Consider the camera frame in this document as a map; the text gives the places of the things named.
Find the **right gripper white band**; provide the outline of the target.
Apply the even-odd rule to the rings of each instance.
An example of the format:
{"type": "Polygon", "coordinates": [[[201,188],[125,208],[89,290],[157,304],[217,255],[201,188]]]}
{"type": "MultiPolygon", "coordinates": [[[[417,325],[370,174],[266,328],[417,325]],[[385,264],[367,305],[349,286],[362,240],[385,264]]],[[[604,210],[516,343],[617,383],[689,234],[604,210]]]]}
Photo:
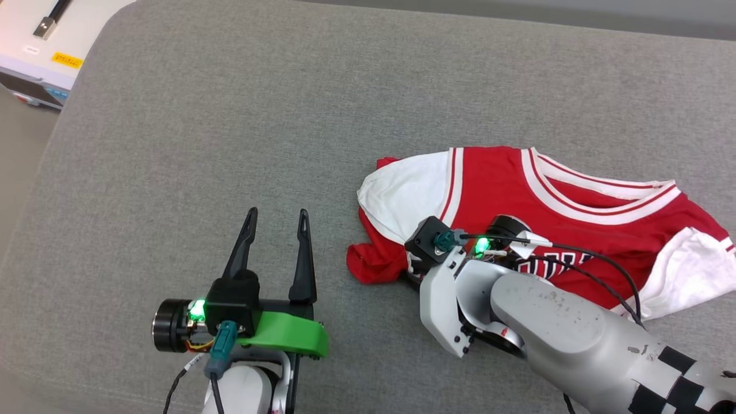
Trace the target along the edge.
{"type": "Polygon", "coordinates": [[[475,340],[525,359],[525,343],[492,309],[492,289],[503,276],[520,275],[471,259],[459,236],[438,217],[420,223],[420,320],[445,351],[462,358],[475,340]]]}

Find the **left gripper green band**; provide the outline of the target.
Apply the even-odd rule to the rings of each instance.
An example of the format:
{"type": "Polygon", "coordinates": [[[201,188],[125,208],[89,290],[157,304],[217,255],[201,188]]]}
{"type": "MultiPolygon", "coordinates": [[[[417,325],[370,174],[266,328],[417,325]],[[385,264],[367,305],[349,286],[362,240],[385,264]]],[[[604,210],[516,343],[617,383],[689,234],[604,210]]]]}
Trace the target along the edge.
{"type": "MultiPolygon", "coordinates": [[[[258,208],[248,210],[236,239],[223,278],[234,279],[249,270],[250,247],[255,241],[258,208]]],[[[311,242],[311,226],[306,209],[300,210],[298,254],[293,283],[289,289],[292,304],[313,305],[317,301],[315,260],[311,242]]],[[[234,354],[238,348],[264,348],[310,358],[328,355],[328,333],[321,323],[308,318],[310,307],[297,312],[287,301],[266,300],[255,328],[236,327],[227,322],[224,333],[215,312],[208,312],[204,298],[196,300],[167,299],[152,320],[152,340],[161,352],[213,352],[216,359],[234,354]]]]}

